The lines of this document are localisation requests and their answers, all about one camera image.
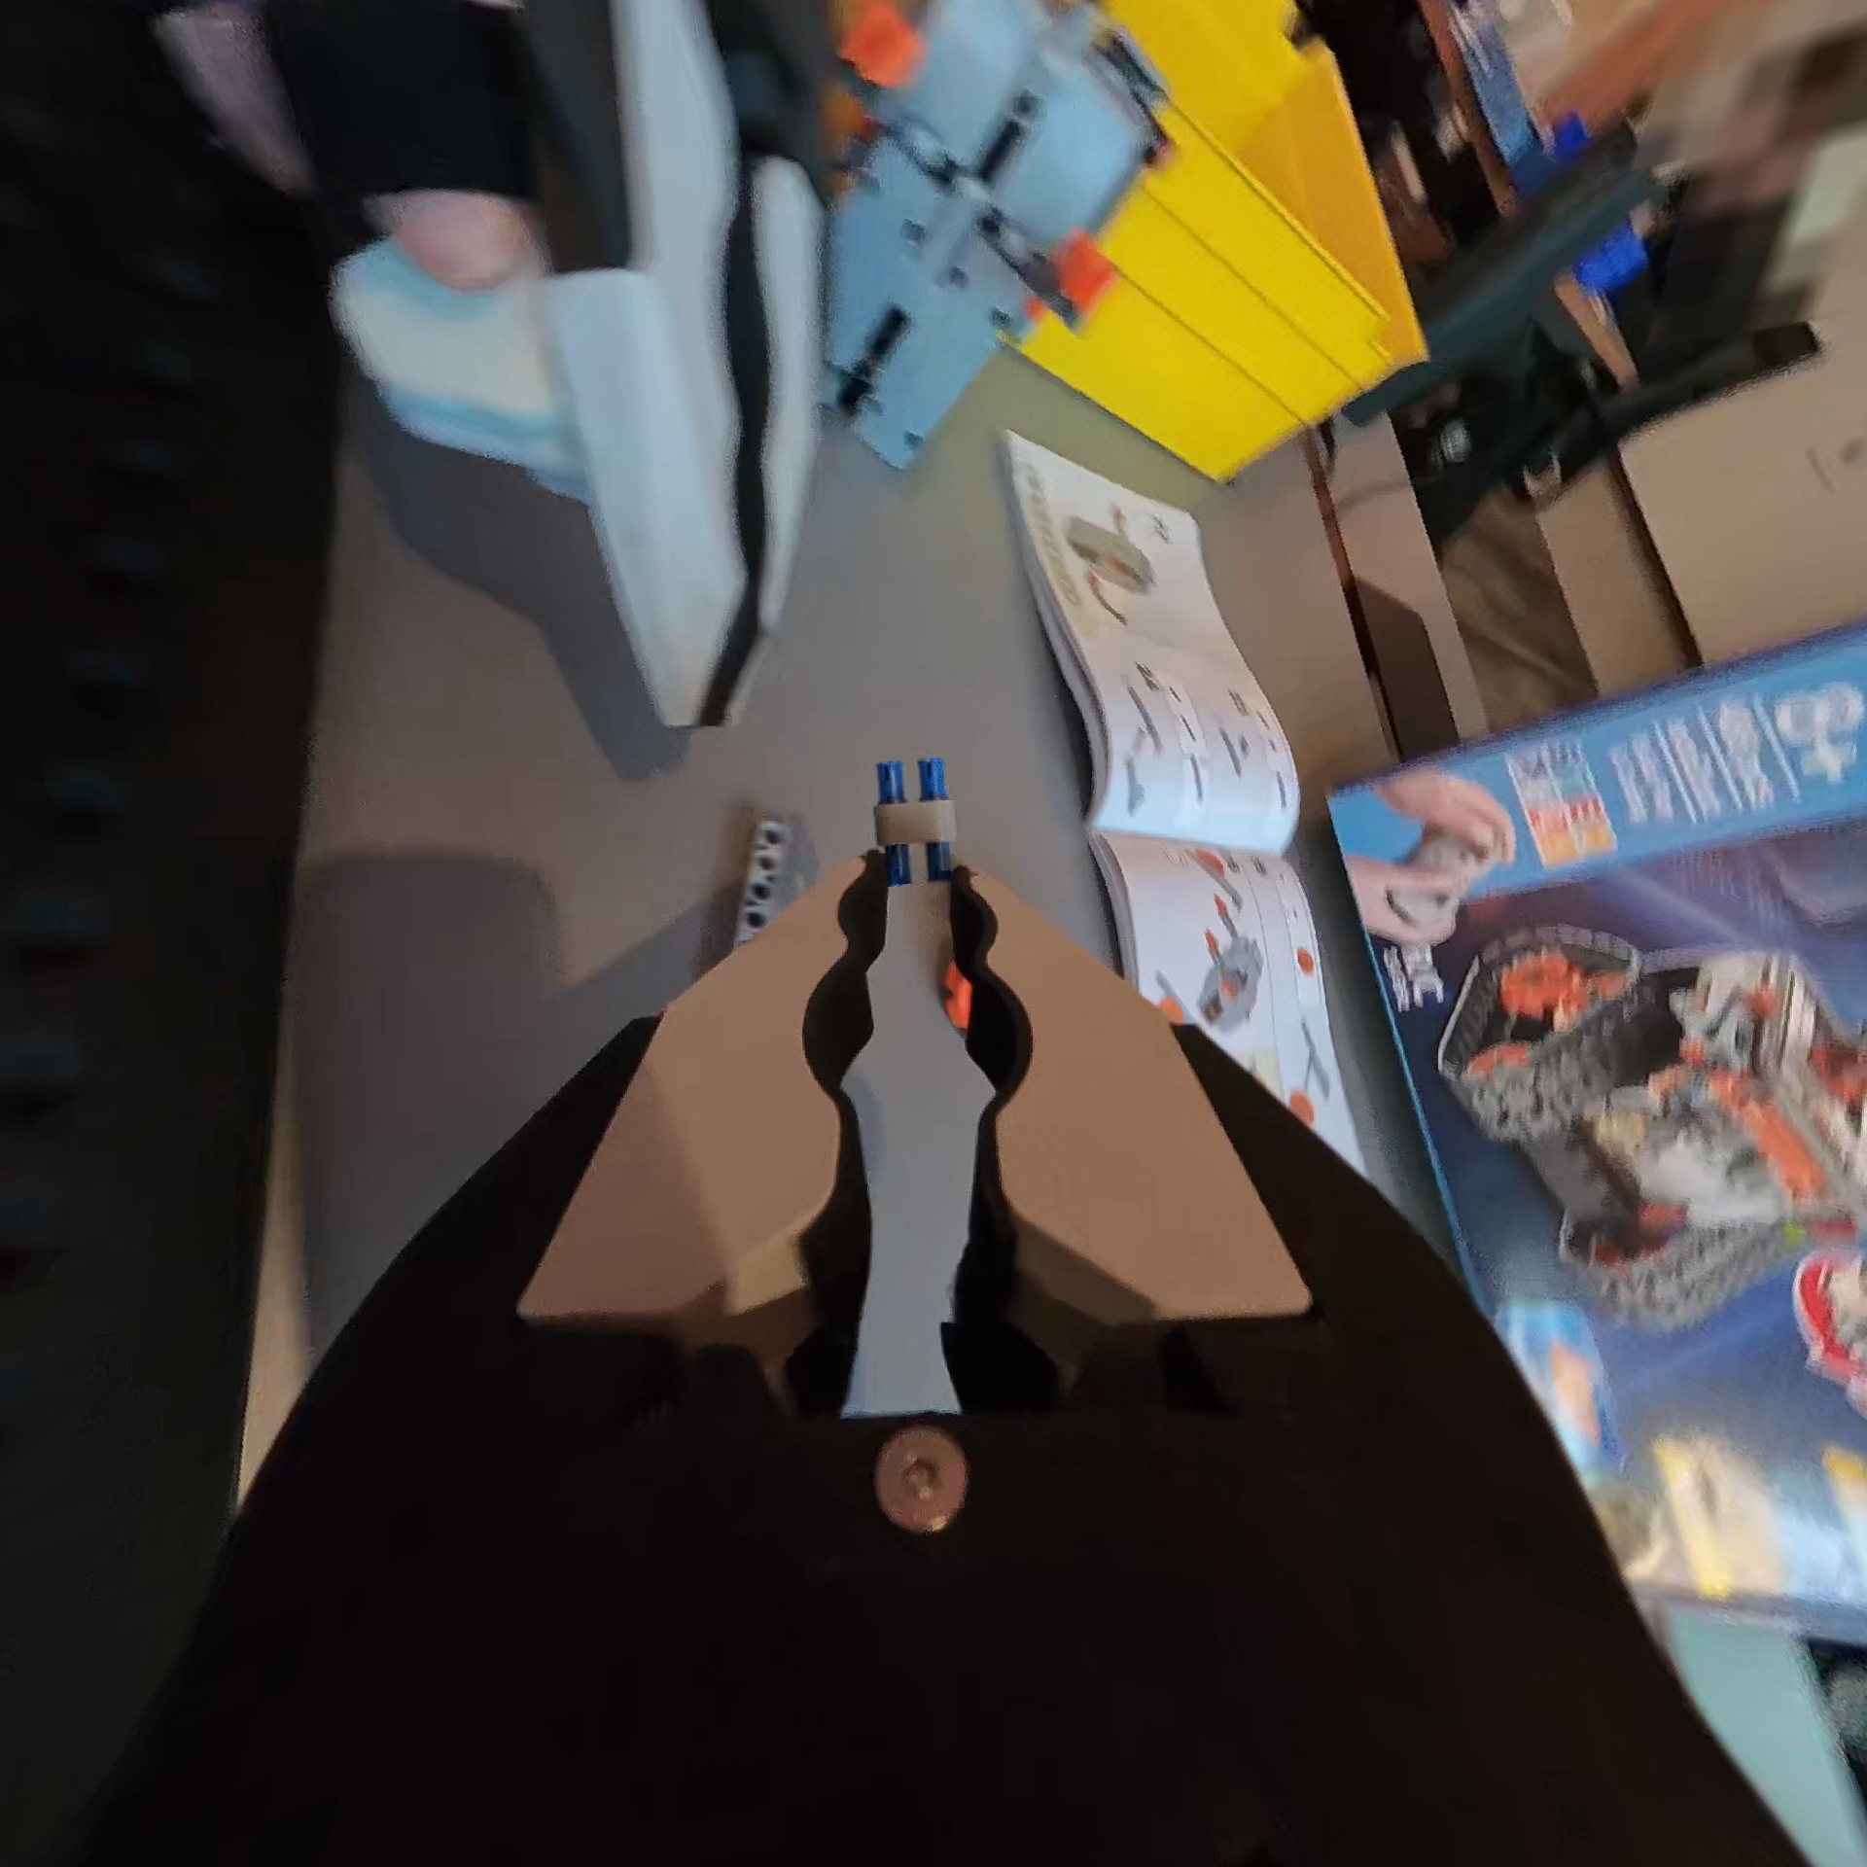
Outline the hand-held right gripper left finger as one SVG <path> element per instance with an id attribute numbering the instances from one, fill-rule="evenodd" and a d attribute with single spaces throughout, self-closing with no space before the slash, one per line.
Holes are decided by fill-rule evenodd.
<path id="1" fill-rule="evenodd" d="M 521 1295 L 526 1321 L 743 1349 L 786 1407 L 847 1407 L 873 1227 L 847 1080 L 882 947 L 884 859 L 857 855 L 667 1004 Z"/>

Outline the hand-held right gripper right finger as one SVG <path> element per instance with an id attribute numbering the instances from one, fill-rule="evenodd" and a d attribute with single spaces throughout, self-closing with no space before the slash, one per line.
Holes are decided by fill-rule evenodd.
<path id="1" fill-rule="evenodd" d="M 1184 1026 L 981 868 L 954 874 L 948 932 L 990 1081 L 948 1295 L 960 1408 L 1227 1411 L 1223 1351 L 1314 1298 Z"/>

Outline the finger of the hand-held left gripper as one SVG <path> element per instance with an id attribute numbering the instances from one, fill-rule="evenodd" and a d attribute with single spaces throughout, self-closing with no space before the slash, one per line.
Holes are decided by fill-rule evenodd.
<path id="1" fill-rule="evenodd" d="M 748 660 L 748 679 L 755 681 L 785 613 L 821 447 L 825 206 L 805 169 L 781 154 L 759 154 L 754 161 L 752 200 L 769 358 L 759 449 L 764 550 L 757 572 L 757 630 Z"/>
<path id="2" fill-rule="evenodd" d="M 548 325 L 614 605 L 674 728 L 731 717 L 764 621 L 763 181 L 707 4 L 548 4 Z"/>

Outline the grey connector with blue pins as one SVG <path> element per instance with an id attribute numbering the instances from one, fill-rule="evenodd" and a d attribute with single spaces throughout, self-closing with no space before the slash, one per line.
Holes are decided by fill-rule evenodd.
<path id="1" fill-rule="evenodd" d="M 906 783 L 899 759 L 876 761 L 873 836 L 887 884 L 894 888 L 916 880 L 948 881 L 954 875 L 957 820 L 944 759 L 917 758 L 916 778 L 913 787 Z"/>

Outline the grey desk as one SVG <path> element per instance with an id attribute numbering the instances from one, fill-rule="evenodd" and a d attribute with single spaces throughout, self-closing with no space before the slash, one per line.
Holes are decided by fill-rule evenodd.
<path id="1" fill-rule="evenodd" d="M 871 832 L 877 758 L 944 756 L 960 858 L 1113 959 L 1003 429 L 1198 513 L 1295 750 L 1293 865 L 1371 1177 L 1452 1249 L 1324 822 L 1326 790 L 1394 746 L 1308 449 L 1211 487 L 1014 358 L 908 473 L 831 430 L 748 707 L 682 736 L 645 698 L 581 506 L 415 441 L 346 377 L 239 1489 L 394 1252 L 726 947 L 754 817 L 801 817 L 829 868 Z"/>

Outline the person's left hand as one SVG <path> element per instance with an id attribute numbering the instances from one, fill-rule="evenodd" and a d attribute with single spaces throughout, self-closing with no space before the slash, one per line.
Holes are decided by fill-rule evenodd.
<path id="1" fill-rule="evenodd" d="M 365 211 L 415 268 L 447 289 L 492 290 L 544 266 L 536 216 L 505 195 L 409 188 L 372 195 Z"/>

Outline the grey orange toy robot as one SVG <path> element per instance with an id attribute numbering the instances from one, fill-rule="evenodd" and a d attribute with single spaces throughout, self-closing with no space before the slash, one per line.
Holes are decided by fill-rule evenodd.
<path id="1" fill-rule="evenodd" d="M 1076 336 L 1100 238 L 1168 151 L 1168 89 L 1093 4 L 852 4 L 825 403 L 897 471 L 990 360 Z"/>

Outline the short grey perforated beam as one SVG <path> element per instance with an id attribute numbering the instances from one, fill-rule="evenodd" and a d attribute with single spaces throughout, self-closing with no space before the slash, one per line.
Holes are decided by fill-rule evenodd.
<path id="1" fill-rule="evenodd" d="M 802 815 L 754 820 L 744 855 L 731 944 L 738 949 L 773 925 L 821 878 L 821 859 Z"/>

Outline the yellow plastic bin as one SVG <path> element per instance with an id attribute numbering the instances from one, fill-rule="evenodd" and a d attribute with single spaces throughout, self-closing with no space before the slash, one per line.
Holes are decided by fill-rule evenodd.
<path id="1" fill-rule="evenodd" d="M 1076 325 L 1017 352 L 1225 481 L 1428 355 L 1320 38 L 1295 4 L 1103 4 L 1165 84 L 1165 152 L 1093 236 Z"/>

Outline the blue toy kit box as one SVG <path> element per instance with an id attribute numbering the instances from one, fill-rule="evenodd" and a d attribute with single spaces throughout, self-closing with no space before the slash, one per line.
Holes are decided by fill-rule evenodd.
<path id="1" fill-rule="evenodd" d="M 1627 1579 L 1863 1647 L 1863 619 L 1337 788 L 1457 1264 Z"/>

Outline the open instruction booklet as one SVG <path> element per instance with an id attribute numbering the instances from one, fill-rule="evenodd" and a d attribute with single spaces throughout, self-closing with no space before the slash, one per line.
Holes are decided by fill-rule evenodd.
<path id="1" fill-rule="evenodd" d="M 1084 727 L 1121 972 L 1362 1172 L 1316 915 L 1290 861 L 1295 758 L 1207 582 L 1201 528 L 1024 436 L 1000 449 Z"/>

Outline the black perforated panel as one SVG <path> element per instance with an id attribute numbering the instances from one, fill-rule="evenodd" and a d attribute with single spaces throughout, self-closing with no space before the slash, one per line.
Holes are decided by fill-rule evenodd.
<path id="1" fill-rule="evenodd" d="M 5 4 L 5 1417 L 235 1438 L 341 366 L 150 4 Z"/>

